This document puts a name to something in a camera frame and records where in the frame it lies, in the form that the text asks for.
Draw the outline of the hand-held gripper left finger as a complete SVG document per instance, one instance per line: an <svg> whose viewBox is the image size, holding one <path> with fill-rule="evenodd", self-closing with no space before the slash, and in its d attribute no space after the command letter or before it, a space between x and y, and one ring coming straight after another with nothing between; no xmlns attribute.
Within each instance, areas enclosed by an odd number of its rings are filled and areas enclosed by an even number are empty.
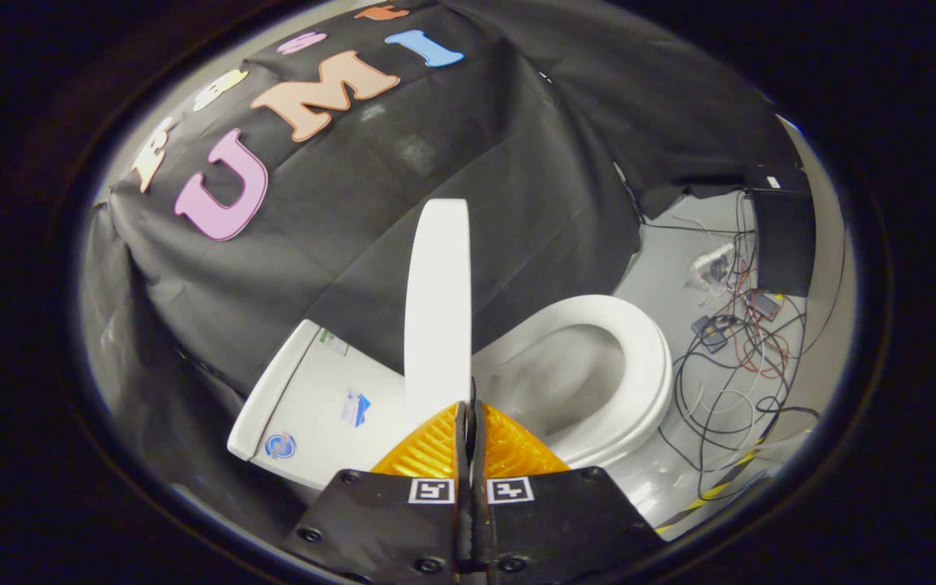
<svg viewBox="0 0 936 585"><path fill-rule="evenodd" d="M284 552L361 584L457 584L471 559L473 408L447 408L411 433L435 437L452 469L438 478L343 469L285 536Z"/></svg>

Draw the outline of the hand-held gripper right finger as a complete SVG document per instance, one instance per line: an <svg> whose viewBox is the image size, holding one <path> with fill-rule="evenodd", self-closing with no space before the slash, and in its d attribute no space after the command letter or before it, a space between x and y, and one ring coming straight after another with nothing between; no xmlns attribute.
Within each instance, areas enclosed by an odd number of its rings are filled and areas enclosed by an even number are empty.
<svg viewBox="0 0 936 585"><path fill-rule="evenodd" d="M666 547L609 472L571 467L473 404L472 566L487 584L592 584Z"/></svg>

